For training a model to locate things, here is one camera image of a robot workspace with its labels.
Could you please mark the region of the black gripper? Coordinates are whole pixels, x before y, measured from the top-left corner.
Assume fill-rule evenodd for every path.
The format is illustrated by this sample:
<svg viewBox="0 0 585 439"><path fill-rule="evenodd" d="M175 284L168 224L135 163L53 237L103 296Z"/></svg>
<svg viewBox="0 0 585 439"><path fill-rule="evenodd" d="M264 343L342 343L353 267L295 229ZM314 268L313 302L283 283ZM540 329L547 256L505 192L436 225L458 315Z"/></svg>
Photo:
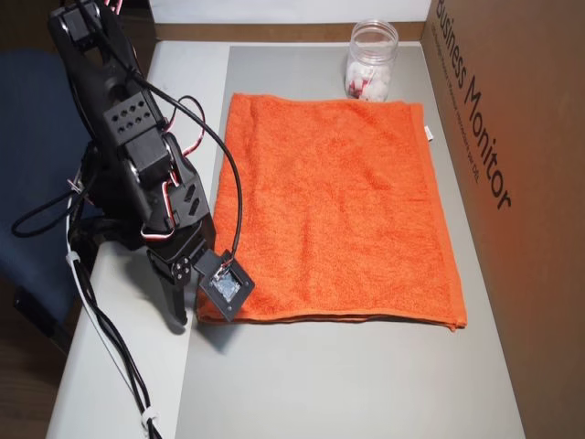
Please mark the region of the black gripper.
<svg viewBox="0 0 585 439"><path fill-rule="evenodd" d="M147 258L162 285L176 326L187 323L185 287L193 265L214 250L216 229L205 216L205 192L198 175L172 171L154 191L151 218L143 225Z"/></svg>

